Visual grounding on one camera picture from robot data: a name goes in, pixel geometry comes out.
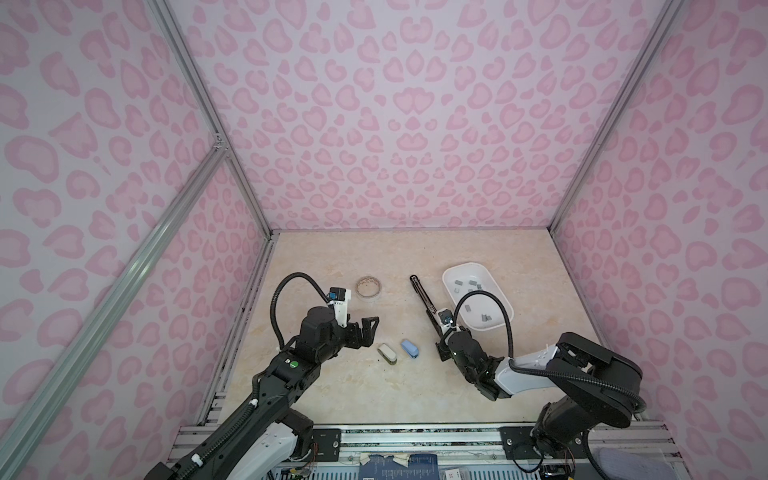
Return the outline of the beige staple box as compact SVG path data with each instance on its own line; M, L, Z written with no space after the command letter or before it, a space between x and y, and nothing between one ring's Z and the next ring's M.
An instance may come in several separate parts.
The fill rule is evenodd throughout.
M379 344L377 352L389 365L395 365L398 361L396 352L386 343Z

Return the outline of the blue staple box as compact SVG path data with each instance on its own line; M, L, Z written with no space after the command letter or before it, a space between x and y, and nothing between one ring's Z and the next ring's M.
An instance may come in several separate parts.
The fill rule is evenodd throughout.
M401 341L401 347L411 358L417 358L419 356L419 348L410 340L404 339Z

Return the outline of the black stapler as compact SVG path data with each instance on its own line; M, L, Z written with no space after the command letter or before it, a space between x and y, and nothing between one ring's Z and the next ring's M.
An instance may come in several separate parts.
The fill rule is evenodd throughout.
M420 279L417 275L411 275L409 277L410 283L418 297L420 298L421 302L424 304L425 311L427 314L427 317L429 318L430 323L432 324L433 328L435 329L438 336L442 335L442 330L440 327L440 324L438 322L438 316L437 316L437 309L432 302L431 298L427 294L426 290L424 289Z

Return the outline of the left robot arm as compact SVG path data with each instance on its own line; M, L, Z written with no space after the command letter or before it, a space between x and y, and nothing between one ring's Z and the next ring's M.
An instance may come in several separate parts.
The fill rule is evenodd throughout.
M234 413L174 465L162 462L148 479L261 479L278 464L310 461L314 423L292 406L319 378L322 363L344 348L373 344L377 317L341 325L330 306L313 307L300 332L252 380Z

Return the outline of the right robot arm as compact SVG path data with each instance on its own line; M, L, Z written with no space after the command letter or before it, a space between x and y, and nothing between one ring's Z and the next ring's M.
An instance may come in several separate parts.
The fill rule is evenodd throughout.
M444 333L437 348L443 361L452 360L463 378L491 401L554 387L563 393L560 400L545 404L520 442L543 457L566 453L576 438L599 424L626 428L646 408L640 396L642 369L573 332L517 358L487 354L463 329Z

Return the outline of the clear tape roll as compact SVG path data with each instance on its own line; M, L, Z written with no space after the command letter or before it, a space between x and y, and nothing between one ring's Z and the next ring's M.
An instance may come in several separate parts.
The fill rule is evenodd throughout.
M355 284L355 293L366 301L376 299L381 294L381 291L381 282L374 276L361 277Z

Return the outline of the white plastic tray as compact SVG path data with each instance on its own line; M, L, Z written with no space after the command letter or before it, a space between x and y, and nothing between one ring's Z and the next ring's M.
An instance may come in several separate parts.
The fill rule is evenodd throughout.
M468 281L470 279L477 280L479 282L478 285L482 285L485 291L478 291L478 285L469 285ZM462 280L464 284L456 285L455 280ZM474 292L478 292L478 295L471 295L462 304L458 314L458 318L470 330L485 332L506 325L501 308L489 297L489 295L494 296L504 307L509 321L514 319L514 308L491 272L484 265L477 262L467 262L450 267L443 272L442 282L453 305L457 305L459 301L467 295L468 289L473 288L475 289ZM461 289L461 293L455 293L455 288ZM465 311L465 305L470 306L471 312ZM492 316L492 319L490 321L482 321L482 314L489 314Z

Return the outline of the grey cloth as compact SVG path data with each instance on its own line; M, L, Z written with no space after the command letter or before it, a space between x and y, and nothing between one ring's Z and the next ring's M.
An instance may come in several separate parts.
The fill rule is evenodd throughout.
M609 479L675 480L677 478L669 465L623 450L599 449L596 454L596 460L602 472Z

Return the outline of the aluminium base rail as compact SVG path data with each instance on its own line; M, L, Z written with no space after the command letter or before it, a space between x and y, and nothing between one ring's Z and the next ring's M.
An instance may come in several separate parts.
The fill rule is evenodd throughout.
M448 467L507 463L522 474L539 462L536 453L524 451L522 439L542 406L560 397L548 388L496 402L481 398L471 402L468 410L453 406L439 410L421 399L395 407L364 407L357 414L323 412L319 397L311 395L293 408L325 434L319 449L323 466L353 466L363 455L433 453ZM588 459L598 458L603 449L662 462L679 479L690 476L671 432L660 421L635 419L625 429L600 424L588 440L570 444L579 472L589 478L595 474Z

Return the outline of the blue box on rail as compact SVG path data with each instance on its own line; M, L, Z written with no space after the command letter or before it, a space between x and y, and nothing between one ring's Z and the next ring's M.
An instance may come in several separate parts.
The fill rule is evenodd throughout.
M435 454L371 455L358 470L361 480L439 480Z

